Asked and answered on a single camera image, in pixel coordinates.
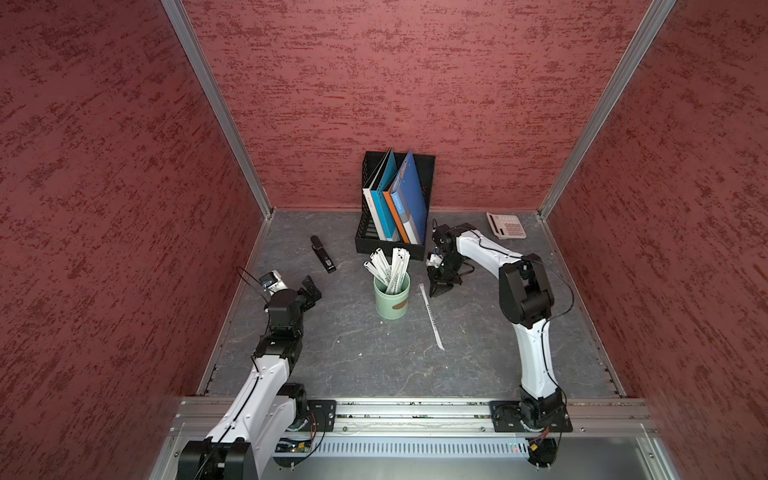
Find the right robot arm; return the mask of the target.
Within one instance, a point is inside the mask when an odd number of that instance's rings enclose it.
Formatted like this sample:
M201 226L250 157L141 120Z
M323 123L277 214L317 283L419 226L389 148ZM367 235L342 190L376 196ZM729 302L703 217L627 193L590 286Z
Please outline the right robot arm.
M461 268L475 262L498 280L499 307L514 327L521 359L519 411L525 429L541 432L566 410L566 394L553 371L549 341L555 295L546 265L485 237L474 226L432 226L434 251L427 261L430 298L463 282Z

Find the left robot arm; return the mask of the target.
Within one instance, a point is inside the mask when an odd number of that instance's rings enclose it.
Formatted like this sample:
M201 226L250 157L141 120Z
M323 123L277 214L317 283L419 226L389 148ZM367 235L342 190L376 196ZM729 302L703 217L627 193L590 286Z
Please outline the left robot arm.
M302 350L304 313L322 298L309 276L297 289L277 273L259 279L269 293L265 333L250 356L251 371L222 419L178 457L178 479L259 479L286 432L305 427L314 436L320 418L305 387L289 381Z

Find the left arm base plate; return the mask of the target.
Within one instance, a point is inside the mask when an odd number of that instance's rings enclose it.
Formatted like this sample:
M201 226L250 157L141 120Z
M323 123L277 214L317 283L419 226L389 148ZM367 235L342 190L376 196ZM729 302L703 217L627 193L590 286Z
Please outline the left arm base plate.
M337 416L337 401L330 399L310 399L306 408L300 412L287 431L301 433L332 432Z

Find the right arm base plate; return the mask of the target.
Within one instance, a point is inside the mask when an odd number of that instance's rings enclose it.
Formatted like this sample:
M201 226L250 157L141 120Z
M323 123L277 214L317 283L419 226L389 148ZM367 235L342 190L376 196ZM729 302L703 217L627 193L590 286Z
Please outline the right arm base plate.
M565 404L555 402L491 401L490 418L496 433L523 433L538 435L550 433L571 433L573 425Z

